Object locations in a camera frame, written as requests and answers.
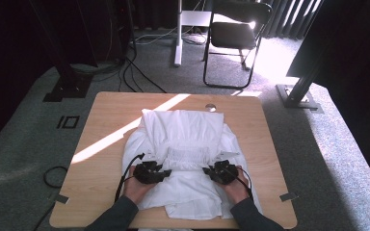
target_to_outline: gray carpet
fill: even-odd
[[[243,91],[211,89],[202,83],[204,46],[184,43],[182,66],[174,67],[174,40],[158,40],[138,45],[134,63],[167,92],[258,96],[288,190],[300,196],[293,200],[299,221],[293,230],[370,230],[370,168],[328,91],[314,84],[310,88],[323,114],[286,109],[278,96],[276,84],[297,81],[284,76],[299,47],[299,41],[264,39],[254,79]],[[209,72],[213,80],[238,82],[248,75],[239,64],[221,69],[221,62],[231,61],[215,58]],[[130,71],[127,81],[135,86]],[[143,91],[160,92],[135,69],[134,77]],[[55,68],[43,74],[0,133],[0,230],[34,229],[52,204],[48,198],[58,192],[43,183],[42,175],[54,166],[68,167],[95,95],[119,90],[118,72],[96,75],[86,98],[43,103],[58,78]],[[120,91],[130,90],[122,84]],[[62,116],[80,116],[76,128],[58,128]],[[51,175],[58,183],[63,179],[61,171]],[[54,230],[49,216],[39,230]]]

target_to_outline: black chair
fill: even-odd
[[[231,18],[232,20],[237,22],[223,22],[216,20],[214,22],[214,17],[218,14]],[[203,60],[205,61],[203,69],[203,83],[205,85],[213,88],[240,90],[244,89],[251,83],[254,63],[259,51],[260,41],[262,39],[262,32],[269,22],[271,16],[272,7],[265,3],[229,1],[223,2],[218,6],[214,6],[209,23],[205,52],[203,55]],[[253,28],[251,28],[249,24],[251,22],[255,23],[255,26]],[[208,55],[230,55],[224,53],[209,52],[209,45],[211,42],[213,46],[220,48],[238,50],[247,49],[249,50],[249,54],[253,49],[255,49],[255,55],[250,67],[251,72],[249,75],[249,79],[244,86],[229,86],[208,83],[208,81],[206,80]],[[246,66],[245,60],[247,56],[242,61],[243,66]]]

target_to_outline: person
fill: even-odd
[[[131,221],[138,213],[137,204],[139,204],[146,193],[156,184],[142,184],[135,177],[132,177],[135,167],[129,169],[130,178],[124,182],[122,196],[107,211],[105,211],[85,230],[126,230]],[[243,170],[238,167],[240,179],[248,184],[248,179],[243,175]],[[261,215],[252,199],[250,199],[245,186],[237,180],[228,185],[218,184],[234,203],[230,213],[239,225],[242,231],[278,231],[284,230],[273,220]]]

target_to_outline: dark sleeve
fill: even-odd
[[[119,200],[85,230],[126,230],[138,213],[137,205],[122,195]]]
[[[246,198],[230,210],[241,231],[278,231],[284,230],[276,222],[264,217],[258,211],[254,202]]]

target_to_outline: chair backrest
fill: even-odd
[[[255,21],[265,25],[272,16],[272,7],[265,3],[226,1],[214,6],[212,16],[214,13],[239,22]]]

